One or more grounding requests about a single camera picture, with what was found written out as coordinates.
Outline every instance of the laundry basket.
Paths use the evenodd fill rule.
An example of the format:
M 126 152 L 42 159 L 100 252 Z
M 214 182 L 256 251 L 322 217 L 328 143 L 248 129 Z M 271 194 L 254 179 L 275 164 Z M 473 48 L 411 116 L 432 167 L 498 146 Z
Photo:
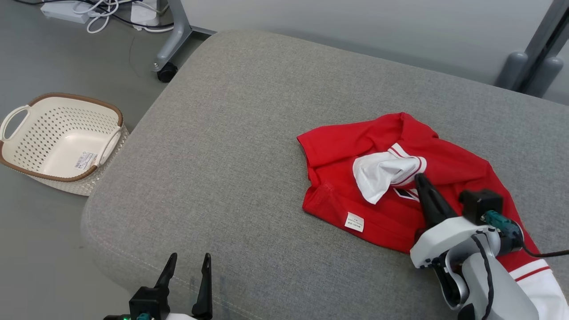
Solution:
M 20 112 L 27 112 L 24 120 L 6 137 L 8 123 Z M 88 196 L 128 135 L 115 106 L 50 93 L 4 119 L 0 163 L 48 186 Z

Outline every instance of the black cable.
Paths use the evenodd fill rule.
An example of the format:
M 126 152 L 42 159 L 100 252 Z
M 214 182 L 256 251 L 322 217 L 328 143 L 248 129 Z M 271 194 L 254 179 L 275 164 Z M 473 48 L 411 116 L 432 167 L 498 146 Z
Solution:
M 486 250 L 484 250 L 484 247 L 480 243 L 480 240 L 476 238 L 476 235 L 472 235 L 472 240 L 474 240 L 476 246 L 480 250 L 482 259 L 484 259 L 484 267 L 486 268 L 486 273 L 488 274 L 488 304 L 486 305 L 486 312 L 482 317 L 482 320 L 487 320 L 490 316 L 490 311 L 492 311 L 492 303 L 494 302 L 494 284 L 492 282 L 492 271 L 490 270 L 490 262 L 488 261 Z
M 19 2 L 19 3 L 23 3 L 23 4 L 25 4 L 25 5 L 37 6 L 37 5 L 42 5 L 42 4 L 44 4 L 44 3 L 50 3 L 50 2 L 68 2 L 69 0 L 45 0 L 45 1 L 40 1 L 40 2 L 27 2 L 27 1 L 23 1 L 23 0 L 14 0 L 14 1 L 15 1 L 15 2 Z M 91 1 L 91 0 L 75 0 L 75 1 L 85 2 L 85 3 L 88 3 L 88 4 L 90 4 L 90 5 L 94 5 L 94 4 L 96 3 L 96 2 L 93 2 L 93 1 Z M 132 2 L 137 2 L 137 1 L 140 1 L 140 0 L 132 0 L 132 1 L 129 1 L 129 2 L 124 2 L 124 3 L 132 3 Z M 107 10 L 105 10 L 105 9 L 103 9 L 103 8 L 100 8 L 100 7 L 98 7 L 97 10 L 101 10 L 101 11 L 104 11 L 105 13 L 109 13 Z M 150 28 L 150 29 L 167 28 L 167 27 L 171 27 L 171 26 L 174 25 L 174 23 L 169 23 L 169 24 L 164 24 L 164 25 L 161 25 L 161 26 L 147 26 L 147 25 L 145 25 L 145 24 L 139 24 L 139 23 L 134 23 L 134 22 L 128 21 L 128 20 L 126 20 L 126 19 L 123 19 L 123 18 L 119 17 L 119 16 L 116 15 L 116 14 L 112 14 L 111 16 L 114 17 L 114 18 L 119 19 L 120 21 L 123 21 L 124 23 L 132 24 L 133 26 L 145 27 L 145 28 Z
M 518 238 L 518 241 L 522 244 L 522 249 L 530 256 L 535 258 L 550 258 L 550 257 L 559 257 L 569 255 L 569 250 L 561 250 L 549 253 L 533 253 L 527 247 L 526 244 L 523 242 L 523 237 L 517 232 L 514 232 L 514 236 Z

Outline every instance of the black wheel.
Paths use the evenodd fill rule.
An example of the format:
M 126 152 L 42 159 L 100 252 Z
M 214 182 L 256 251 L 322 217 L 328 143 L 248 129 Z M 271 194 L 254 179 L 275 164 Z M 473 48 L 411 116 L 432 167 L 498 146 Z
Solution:
M 178 72 L 178 67 L 176 67 L 173 63 L 167 62 L 164 67 L 156 73 L 158 76 L 158 80 L 164 83 L 169 83 L 172 81 L 172 78 Z

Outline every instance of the gray fabric sofa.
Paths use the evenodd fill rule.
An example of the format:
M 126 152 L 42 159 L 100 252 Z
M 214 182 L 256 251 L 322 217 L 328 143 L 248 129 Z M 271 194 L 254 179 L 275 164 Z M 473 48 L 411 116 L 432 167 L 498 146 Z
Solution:
M 488 159 L 537 246 L 568 246 L 566 106 L 256 31 L 192 54 L 89 198 L 85 241 L 133 293 L 177 252 L 173 312 L 189 314 L 209 252 L 214 319 L 453 319 L 432 271 L 301 209 L 296 136 L 393 112 Z M 569 292 L 568 260 L 548 262 Z

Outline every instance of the teal connector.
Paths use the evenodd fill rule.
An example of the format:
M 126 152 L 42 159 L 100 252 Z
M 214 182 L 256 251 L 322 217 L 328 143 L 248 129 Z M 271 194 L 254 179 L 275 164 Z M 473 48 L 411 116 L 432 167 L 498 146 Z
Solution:
M 516 235 L 514 235 L 514 233 L 516 233 L 517 235 L 522 234 L 517 223 L 502 216 L 501 214 L 499 214 L 494 210 L 486 212 L 486 214 L 484 215 L 484 221 L 489 225 L 491 225 L 492 227 L 500 229 L 500 231 L 504 235 L 513 236 L 514 238 L 516 238 Z
M 141 313 L 138 317 L 137 320 L 150 320 L 150 315 L 147 313 Z

